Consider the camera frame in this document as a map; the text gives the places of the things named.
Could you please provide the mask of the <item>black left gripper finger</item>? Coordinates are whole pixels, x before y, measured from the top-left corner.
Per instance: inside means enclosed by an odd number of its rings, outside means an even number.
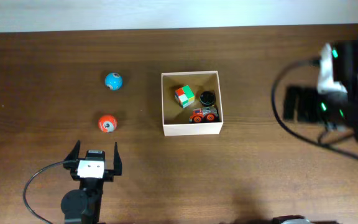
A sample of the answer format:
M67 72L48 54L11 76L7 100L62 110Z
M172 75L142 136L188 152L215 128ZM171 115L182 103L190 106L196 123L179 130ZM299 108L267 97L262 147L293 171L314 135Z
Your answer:
M74 164L74 163L78 162L80 145L81 145L80 140L77 140L73 149L69 152L69 154L64 159L65 164Z
M117 142L115 142L115 144L114 144L114 162L113 162L113 166L114 166L114 175L115 176L122 175L122 161L121 161L121 157L119 155Z

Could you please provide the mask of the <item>orange eyeball ball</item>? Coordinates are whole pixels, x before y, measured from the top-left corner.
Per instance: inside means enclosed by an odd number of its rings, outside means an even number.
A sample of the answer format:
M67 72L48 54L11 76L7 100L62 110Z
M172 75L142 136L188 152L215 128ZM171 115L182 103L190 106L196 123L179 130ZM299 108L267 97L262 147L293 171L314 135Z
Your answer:
M117 128L117 120L113 115L106 114L99 118L98 126L104 133L111 133Z

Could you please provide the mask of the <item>red grey toy truck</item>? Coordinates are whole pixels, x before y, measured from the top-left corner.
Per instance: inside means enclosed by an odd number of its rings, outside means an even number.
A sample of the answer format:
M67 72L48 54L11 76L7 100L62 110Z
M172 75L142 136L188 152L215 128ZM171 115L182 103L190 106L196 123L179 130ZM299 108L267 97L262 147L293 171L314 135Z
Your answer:
M215 106L197 108L192 111L189 118L191 123L210 123L219 119L218 109Z

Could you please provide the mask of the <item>black round cap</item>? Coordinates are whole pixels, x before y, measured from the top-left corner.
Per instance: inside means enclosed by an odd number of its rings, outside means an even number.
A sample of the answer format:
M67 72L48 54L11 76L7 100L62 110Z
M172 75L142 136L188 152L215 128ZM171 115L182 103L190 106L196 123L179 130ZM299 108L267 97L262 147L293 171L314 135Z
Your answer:
M213 106L215 102L216 97L212 91L204 91L200 94L200 103L203 106Z

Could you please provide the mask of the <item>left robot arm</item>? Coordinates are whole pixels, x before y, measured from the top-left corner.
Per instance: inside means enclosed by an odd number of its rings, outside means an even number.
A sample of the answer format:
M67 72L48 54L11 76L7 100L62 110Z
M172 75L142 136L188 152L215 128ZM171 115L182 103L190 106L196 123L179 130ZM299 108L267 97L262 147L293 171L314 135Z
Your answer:
M89 150L84 158L79 157L80 142L66 156L63 167L70 171L71 178L78 181L78 189L66 193L61 201L65 223L98 223L103 196L103 186L122 175L122 161L117 144L114 145L113 169L106 169L104 151Z

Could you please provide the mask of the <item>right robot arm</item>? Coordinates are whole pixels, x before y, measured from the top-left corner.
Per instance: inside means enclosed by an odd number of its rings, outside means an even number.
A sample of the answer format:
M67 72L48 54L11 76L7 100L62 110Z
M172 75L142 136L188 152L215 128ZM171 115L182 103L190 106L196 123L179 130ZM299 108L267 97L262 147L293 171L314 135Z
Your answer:
M317 84L289 86L279 114L277 87L291 70L303 66L319 67ZM273 82L270 101L288 134L358 162L358 40L327 43L319 56L287 65Z

